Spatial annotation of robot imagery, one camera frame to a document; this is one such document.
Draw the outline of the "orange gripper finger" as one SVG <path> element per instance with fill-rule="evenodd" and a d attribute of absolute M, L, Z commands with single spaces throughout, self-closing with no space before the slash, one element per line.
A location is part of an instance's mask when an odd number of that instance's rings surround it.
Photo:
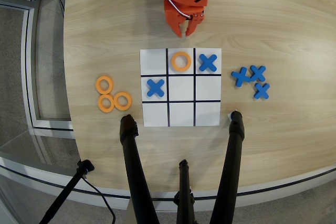
<path fill-rule="evenodd" d="M 191 35 L 196 30 L 197 26 L 203 22 L 204 18 L 204 12 L 192 14 L 191 18 L 188 20 L 188 27 L 186 29 L 185 36 Z"/>
<path fill-rule="evenodd" d="M 167 21 L 173 32 L 178 36 L 182 37 L 182 32 L 180 28 L 180 24 L 184 23 L 184 19 L 169 19 Z"/>

